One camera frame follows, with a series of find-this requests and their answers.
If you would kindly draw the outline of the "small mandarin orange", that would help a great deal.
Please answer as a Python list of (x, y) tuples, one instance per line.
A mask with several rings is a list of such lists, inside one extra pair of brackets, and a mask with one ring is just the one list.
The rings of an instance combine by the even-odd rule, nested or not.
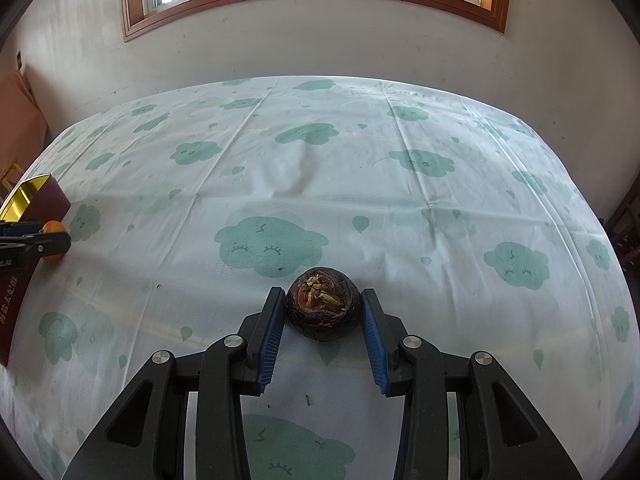
[[(51, 234), (51, 233), (65, 233), (67, 234), (66, 227), (62, 225), (61, 222), (56, 220), (50, 220), (46, 222), (40, 230), (41, 233)], [(44, 260), (47, 262), (55, 262), (62, 259), (65, 255), (65, 252), (60, 252), (59, 254), (50, 255), (44, 257)]]

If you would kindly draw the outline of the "dark cracked passion fruit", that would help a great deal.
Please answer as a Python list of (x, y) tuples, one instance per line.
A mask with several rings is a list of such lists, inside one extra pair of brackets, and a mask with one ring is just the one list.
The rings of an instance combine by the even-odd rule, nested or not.
[(309, 339), (341, 339), (361, 321), (360, 291), (344, 273), (316, 266), (300, 274), (288, 289), (284, 314), (294, 330)]

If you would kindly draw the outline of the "red gold toffee tin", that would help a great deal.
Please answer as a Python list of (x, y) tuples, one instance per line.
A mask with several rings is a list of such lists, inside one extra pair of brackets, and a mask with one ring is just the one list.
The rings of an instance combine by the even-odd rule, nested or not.
[(12, 338), (26, 290), (38, 262), (70, 249), (70, 234), (58, 224), (70, 201), (50, 174), (25, 180), (1, 206), (1, 365), (10, 359)]

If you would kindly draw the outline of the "pink cloth on chair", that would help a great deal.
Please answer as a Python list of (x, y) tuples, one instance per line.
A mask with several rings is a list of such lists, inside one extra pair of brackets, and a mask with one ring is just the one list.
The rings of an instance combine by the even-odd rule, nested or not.
[(1, 167), (16, 159), (26, 170), (43, 150), (48, 125), (18, 70), (1, 78), (0, 91)]

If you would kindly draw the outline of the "cloud print tablecloth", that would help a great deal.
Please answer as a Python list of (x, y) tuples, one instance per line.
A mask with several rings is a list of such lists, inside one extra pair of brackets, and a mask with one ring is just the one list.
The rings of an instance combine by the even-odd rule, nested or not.
[(443, 352), (490, 352), (580, 474), (639, 420), (639, 334), (612, 246), (544, 140), (503, 110), (374, 79), (203, 84), (115, 106), (26, 169), (70, 200), (38, 266), (1, 415), (58, 479), (152, 353), (206, 349), (314, 266)]

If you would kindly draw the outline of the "dark wooden chair right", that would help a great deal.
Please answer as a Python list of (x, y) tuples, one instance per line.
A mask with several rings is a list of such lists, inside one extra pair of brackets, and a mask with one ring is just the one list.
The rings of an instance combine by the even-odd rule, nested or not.
[(639, 270), (639, 179), (605, 222), (615, 255), (625, 272)]

